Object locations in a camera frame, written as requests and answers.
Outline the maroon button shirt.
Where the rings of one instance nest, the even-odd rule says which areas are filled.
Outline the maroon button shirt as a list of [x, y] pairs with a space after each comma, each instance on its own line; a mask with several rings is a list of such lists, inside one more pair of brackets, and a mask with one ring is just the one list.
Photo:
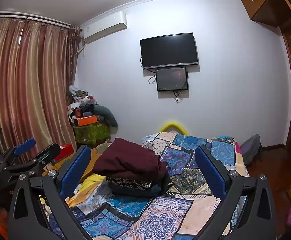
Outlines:
[[168, 174], [167, 163], [153, 150], [116, 138], [93, 166], [95, 174], [138, 181], [159, 181]]

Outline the dark blue folded clothes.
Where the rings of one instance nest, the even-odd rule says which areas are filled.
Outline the dark blue folded clothes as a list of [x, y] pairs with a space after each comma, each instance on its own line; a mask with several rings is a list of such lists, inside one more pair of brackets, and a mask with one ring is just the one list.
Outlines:
[[167, 175], [164, 175], [158, 181], [112, 177], [106, 177], [106, 181], [113, 194], [131, 197], [152, 198], [161, 196], [173, 185], [173, 181]]

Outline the red tissue box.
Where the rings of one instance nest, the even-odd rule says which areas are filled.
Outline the red tissue box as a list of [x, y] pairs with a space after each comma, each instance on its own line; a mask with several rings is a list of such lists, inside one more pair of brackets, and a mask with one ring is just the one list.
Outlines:
[[62, 159], [67, 158], [69, 155], [73, 154], [73, 146], [71, 144], [60, 145], [60, 153], [54, 158], [54, 162], [57, 163]]

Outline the yellow garment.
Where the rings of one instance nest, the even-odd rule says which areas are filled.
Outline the yellow garment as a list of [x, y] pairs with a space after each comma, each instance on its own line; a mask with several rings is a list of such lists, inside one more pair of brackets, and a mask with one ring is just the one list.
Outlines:
[[90, 194], [97, 188], [97, 186], [105, 180], [105, 176], [92, 174], [88, 176], [75, 192], [74, 196], [67, 200], [69, 207], [75, 207], [78, 204], [84, 202]]

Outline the green patterned storage box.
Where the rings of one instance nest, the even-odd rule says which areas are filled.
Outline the green patterned storage box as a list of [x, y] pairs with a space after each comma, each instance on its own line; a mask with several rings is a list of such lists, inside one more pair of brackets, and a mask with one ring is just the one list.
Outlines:
[[109, 127], [102, 122], [74, 126], [73, 129], [77, 143], [90, 145], [91, 147], [96, 147], [111, 137]]

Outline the blue patchwork bedspread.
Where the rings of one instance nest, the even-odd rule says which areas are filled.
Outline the blue patchwork bedspread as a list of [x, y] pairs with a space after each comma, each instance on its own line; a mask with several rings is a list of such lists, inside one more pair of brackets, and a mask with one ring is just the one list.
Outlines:
[[92, 239], [193, 239], [220, 204], [196, 164], [200, 145], [228, 170], [248, 176], [241, 149], [232, 137], [211, 139], [160, 132], [146, 136], [142, 146], [167, 163], [166, 186], [146, 193], [149, 183], [139, 183], [139, 192], [100, 175], [90, 175], [72, 197], [70, 210]]

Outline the grey purple backpack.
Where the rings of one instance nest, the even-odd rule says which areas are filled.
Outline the grey purple backpack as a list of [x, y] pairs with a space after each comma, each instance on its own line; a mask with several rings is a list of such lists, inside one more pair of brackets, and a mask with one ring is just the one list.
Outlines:
[[249, 165], [257, 154], [261, 153], [261, 137], [259, 134], [252, 136], [241, 146], [241, 154], [245, 165]]

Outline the orange box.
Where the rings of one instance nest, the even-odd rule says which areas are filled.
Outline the orange box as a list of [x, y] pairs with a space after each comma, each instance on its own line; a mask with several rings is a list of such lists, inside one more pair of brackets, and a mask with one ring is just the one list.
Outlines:
[[95, 124], [98, 122], [98, 120], [95, 115], [92, 115], [92, 116], [86, 116], [82, 118], [74, 118], [73, 122], [75, 126], [81, 127], [81, 126], [86, 126], [90, 124]]

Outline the clutter pile in corner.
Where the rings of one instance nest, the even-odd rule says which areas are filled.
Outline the clutter pile in corner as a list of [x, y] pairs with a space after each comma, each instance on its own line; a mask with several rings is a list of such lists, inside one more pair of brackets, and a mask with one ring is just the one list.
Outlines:
[[70, 96], [73, 99], [73, 102], [68, 105], [68, 116], [69, 119], [73, 119], [76, 113], [80, 113], [80, 117], [85, 117], [86, 112], [91, 112], [98, 103], [92, 95], [88, 94], [88, 91], [75, 87], [71, 85], [68, 87]]

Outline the yellow headboard pad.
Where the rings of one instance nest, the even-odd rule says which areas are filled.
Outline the yellow headboard pad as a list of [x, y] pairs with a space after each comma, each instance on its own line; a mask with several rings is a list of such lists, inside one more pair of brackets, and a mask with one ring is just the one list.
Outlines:
[[181, 125], [179, 124], [178, 122], [176, 121], [169, 121], [167, 123], [165, 123], [160, 129], [159, 129], [159, 132], [167, 132], [168, 130], [176, 130], [176, 131], [179, 131], [180, 134], [182, 135], [186, 135], [186, 136], [189, 136], [190, 134], [188, 133], [188, 131], [186, 131], [186, 129]]

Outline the red striped curtain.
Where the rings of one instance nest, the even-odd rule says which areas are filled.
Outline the red striped curtain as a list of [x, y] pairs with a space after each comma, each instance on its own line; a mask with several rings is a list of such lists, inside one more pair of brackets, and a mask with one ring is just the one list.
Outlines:
[[80, 41], [76, 25], [0, 18], [0, 147], [34, 138], [21, 163], [52, 143], [75, 145], [67, 106]]

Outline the wooden overhead cabinet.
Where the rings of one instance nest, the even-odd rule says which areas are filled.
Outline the wooden overhead cabinet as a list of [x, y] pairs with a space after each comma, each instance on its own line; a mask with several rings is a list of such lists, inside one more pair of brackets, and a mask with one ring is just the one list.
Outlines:
[[241, 0], [251, 20], [279, 27], [291, 18], [291, 9], [285, 0]]

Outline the small black wall monitor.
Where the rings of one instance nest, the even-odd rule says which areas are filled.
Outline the small black wall monitor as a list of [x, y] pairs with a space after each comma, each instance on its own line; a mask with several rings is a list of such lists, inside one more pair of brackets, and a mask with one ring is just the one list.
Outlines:
[[186, 67], [157, 69], [156, 86], [158, 92], [188, 90]]

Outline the wall mounted black television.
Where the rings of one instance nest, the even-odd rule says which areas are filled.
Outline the wall mounted black television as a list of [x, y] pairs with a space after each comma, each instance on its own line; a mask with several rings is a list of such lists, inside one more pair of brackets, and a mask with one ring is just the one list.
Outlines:
[[140, 41], [140, 48], [144, 69], [199, 64], [193, 33], [145, 38]]

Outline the white wall air conditioner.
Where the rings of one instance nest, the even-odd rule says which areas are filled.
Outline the white wall air conditioner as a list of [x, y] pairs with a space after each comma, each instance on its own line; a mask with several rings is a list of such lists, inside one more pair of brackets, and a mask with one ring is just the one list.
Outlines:
[[81, 26], [84, 44], [89, 44], [103, 37], [125, 30], [128, 27], [126, 14], [122, 11], [90, 20]]

